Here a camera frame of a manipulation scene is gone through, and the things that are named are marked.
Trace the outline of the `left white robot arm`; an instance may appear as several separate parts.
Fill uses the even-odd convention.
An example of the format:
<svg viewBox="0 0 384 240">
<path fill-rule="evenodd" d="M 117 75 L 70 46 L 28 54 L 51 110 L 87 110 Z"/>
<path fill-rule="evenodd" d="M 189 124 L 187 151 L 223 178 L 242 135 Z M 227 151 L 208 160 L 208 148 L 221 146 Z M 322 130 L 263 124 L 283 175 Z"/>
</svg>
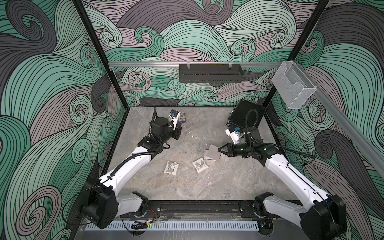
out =
<svg viewBox="0 0 384 240">
<path fill-rule="evenodd" d="M 148 199 L 138 192 L 120 196 L 123 186 L 164 149 L 170 139 L 178 140 L 182 125 L 181 113 L 171 110 L 167 118 L 153 113 L 149 133 L 138 143 L 134 151 L 110 172 L 86 181 L 79 194 L 80 213 L 92 224 L 104 229 L 117 217 L 133 214 L 143 217 L 147 212 Z"/>
</svg>

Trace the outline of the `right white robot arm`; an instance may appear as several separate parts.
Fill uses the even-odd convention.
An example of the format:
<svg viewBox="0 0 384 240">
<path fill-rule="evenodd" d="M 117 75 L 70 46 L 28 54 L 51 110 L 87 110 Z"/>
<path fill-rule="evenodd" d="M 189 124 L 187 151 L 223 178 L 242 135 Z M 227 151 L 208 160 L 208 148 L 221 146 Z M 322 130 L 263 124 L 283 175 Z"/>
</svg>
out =
<svg viewBox="0 0 384 240">
<path fill-rule="evenodd" d="M 236 109 L 228 120 L 232 142 L 218 149 L 228 157 L 253 158 L 275 174 L 295 194 L 299 203 L 282 200 L 272 193 L 255 198 L 258 218 L 278 216 L 300 227 L 311 240 L 333 240 L 347 231 L 346 204 L 337 195 L 322 190 L 300 173 L 281 153 L 284 147 L 265 143 L 256 126 L 259 111 Z"/>
</svg>

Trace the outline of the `grey foam insert pad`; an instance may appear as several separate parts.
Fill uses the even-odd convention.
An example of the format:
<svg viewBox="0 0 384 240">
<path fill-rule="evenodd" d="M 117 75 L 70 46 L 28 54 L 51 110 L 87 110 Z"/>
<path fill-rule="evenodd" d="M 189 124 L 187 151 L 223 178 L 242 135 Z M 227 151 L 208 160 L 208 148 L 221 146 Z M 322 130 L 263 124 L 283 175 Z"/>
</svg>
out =
<svg viewBox="0 0 384 240">
<path fill-rule="evenodd" d="M 218 147 L 210 145 L 208 150 L 205 150 L 204 159 L 206 161 L 219 161 L 221 158 L 221 153 L 218 152 Z"/>
</svg>

